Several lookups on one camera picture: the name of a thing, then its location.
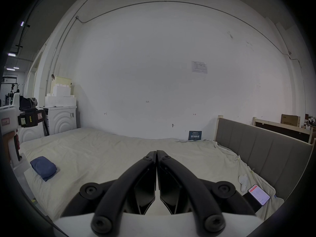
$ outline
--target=smartphone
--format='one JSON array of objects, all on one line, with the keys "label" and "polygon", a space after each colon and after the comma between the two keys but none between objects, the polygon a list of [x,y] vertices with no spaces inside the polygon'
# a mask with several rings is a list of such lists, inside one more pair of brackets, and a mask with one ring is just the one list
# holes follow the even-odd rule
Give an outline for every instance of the smartphone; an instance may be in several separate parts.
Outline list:
[{"label": "smartphone", "polygon": [[264,205],[269,199],[270,196],[265,193],[265,191],[260,188],[258,185],[252,186],[248,192],[261,204]]}]

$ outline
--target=paper notice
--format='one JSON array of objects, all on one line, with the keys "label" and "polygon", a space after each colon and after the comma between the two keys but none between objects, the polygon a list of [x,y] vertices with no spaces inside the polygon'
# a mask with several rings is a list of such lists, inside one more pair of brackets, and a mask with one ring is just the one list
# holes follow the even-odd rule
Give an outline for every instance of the paper notice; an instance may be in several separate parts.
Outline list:
[{"label": "paper notice", "polygon": [[192,61],[192,72],[207,74],[207,64],[205,62]]}]

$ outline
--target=electrical cable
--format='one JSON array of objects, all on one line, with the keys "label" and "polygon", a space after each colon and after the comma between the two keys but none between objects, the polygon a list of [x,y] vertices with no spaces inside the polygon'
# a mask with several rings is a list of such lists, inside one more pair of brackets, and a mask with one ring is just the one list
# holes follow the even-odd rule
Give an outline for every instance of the electrical cable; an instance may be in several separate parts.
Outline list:
[{"label": "electrical cable", "polygon": [[21,43],[22,43],[22,41],[23,41],[23,39],[24,39],[24,37],[25,37],[25,35],[26,35],[26,33],[27,33],[28,30],[29,30],[29,27],[26,29],[25,34],[24,34],[24,36],[22,37]]},{"label": "electrical cable", "polygon": [[24,22],[24,26],[23,26],[23,29],[22,29],[22,33],[21,33],[21,36],[20,36],[20,40],[19,40],[19,45],[18,45],[18,50],[16,52],[12,52],[12,53],[15,53],[15,54],[18,54],[19,53],[19,50],[20,50],[20,46],[21,46],[21,42],[22,42],[22,36],[23,36],[23,33],[25,31],[25,28],[27,27],[27,23],[28,23],[28,20],[33,12],[33,10],[35,9],[35,6],[36,4],[38,3],[39,0],[37,0],[34,4],[34,6],[32,7],[30,13],[28,14],[27,18],[26,18],[26,21]]},{"label": "electrical cable", "polygon": [[[226,11],[219,10],[219,9],[214,8],[214,7],[206,6],[206,5],[203,5],[203,4],[198,4],[198,3],[193,3],[193,2],[173,1],[173,0],[164,0],[164,1],[158,0],[158,1],[138,2],[138,3],[133,3],[133,4],[125,5],[125,6],[122,6],[122,7],[116,8],[116,9],[113,9],[113,10],[109,10],[109,11],[104,12],[104,13],[98,15],[98,16],[95,16],[94,18],[91,18],[91,19],[89,19],[88,21],[85,21],[85,22],[81,21],[78,16],[76,16],[76,18],[79,20],[80,23],[85,24],[85,23],[90,22],[90,21],[93,20],[93,19],[96,19],[96,18],[98,18],[98,17],[100,17],[100,16],[102,16],[102,15],[105,15],[105,14],[110,13],[110,12],[115,11],[115,10],[119,10],[119,9],[126,8],[126,7],[133,6],[133,5],[145,4],[145,3],[154,3],[154,2],[178,2],[178,3],[193,4],[193,5],[198,5],[198,6],[206,7],[206,8],[209,8],[209,9],[217,10],[217,11],[222,12],[222,13],[225,13],[225,14],[231,16],[231,17],[234,17],[234,18],[240,20],[241,22],[245,23],[246,25],[250,26],[251,28],[255,29],[258,33],[260,33],[263,37],[265,37],[272,45],[274,45],[274,47],[275,47],[276,49],[278,49],[278,51],[279,51],[281,54],[286,55],[286,56],[287,56],[290,60],[292,60],[292,61],[297,60],[299,66],[300,66],[300,68],[301,68],[301,73],[302,73],[302,67],[301,67],[300,61],[299,61],[298,59],[296,59],[296,58],[295,58],[295,59],[292,59],[288,54],[283,53],[270,39],[268,39],[268,37],[266,37],[266,36],[265,36],[262,32],[260,32],[258,29],[256,29],[255,27],[253,27],[252,25],[250,25],[250,24],[247,23],[246,21],[244,21],[244,20],[242,20],[242,19],[240,19],[240,18],[238,18],[238,17],[236,17],[236,16],[234,16],[234,15],[232,15],[232,14],[226,12]],[[304,85],[304,95],[305,95],[305,112],[306,112],[305,85]]]},{"label": "electrical cable", "polygon": [[63,33],[61,34],[61,36],[60,36],[60,38],[59,38],[59,41],[58,41],[58,43],[57,43],[57,45],[56,45],[56,47],[55,47],[55,50],[54,50],[54,53],[53,53],[53,56],[52,56],[51,64],[49,65],[49,69],[48,69],[47,80],[46,80],[46,91],[47,91],[47,85],[48,85],[49,74],[50,74],[51,67],[52,67],[52,64],[53,64],[53,59],[54,59],[54,56],[55,56],[57,47],[58,47],[58,45],[59,45],[59,43],[60,43],[60,41],[61,41],[61,38],[63,37],[63,35],[64,35],[64,33],[65,33],[67,27],[69,26],[70,22],[72,21],[72,19],[75,17],[75,15],[76,15],[76,14],[78,13],[78,11],[82,8],[82,6],[84,6],[84,4],[85,4],[87,1],[88,1],[88,0],[86,0],[86,1],[79,7],[79,9],[74,13],[74,15],[72,16],[72,18],[71,18],[70,21],[68,22],[67,26],[65,27]]}]

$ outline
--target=wrinkled sheet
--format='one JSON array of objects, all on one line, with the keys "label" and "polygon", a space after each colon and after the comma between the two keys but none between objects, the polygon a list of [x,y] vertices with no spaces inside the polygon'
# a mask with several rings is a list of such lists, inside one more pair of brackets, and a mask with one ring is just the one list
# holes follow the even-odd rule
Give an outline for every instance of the wrinkled sheet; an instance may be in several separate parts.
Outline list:
[{"label": "wrinkled sheet", "polygon": [[247,174],[250,183],[246,191],[258,184],[271,197],[256,213],[263,220],[284,202],[275,197],[275,189],[252,172],[234,152],[219,147],[214,141],[178,141],[172,138],[151,140],[79,128],[27,141],[20,147],[20,152],[25,154],[29,162],[45,156],[58,169],[57,174],[47,182],[32,168],[24,173],[38,203],[53,221],[60,217],[83,184],[117,179],[132,164],[155,150],[164,150],[198,178],[231,182],[241,194],[245,192],[240,191],[238,177]]}]

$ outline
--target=cardboard box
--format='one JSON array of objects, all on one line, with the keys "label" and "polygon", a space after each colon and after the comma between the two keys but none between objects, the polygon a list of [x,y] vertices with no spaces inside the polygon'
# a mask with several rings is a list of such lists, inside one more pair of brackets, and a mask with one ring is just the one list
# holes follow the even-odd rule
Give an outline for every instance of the cardboard box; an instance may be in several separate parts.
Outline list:
[{"label": "cardboard box", "polygon": [[288,125],[300,127],[300,121],[301,121],[300,116],[286,115],[286,114],[282,114],[281,116],[281,124],[288,124]]}]

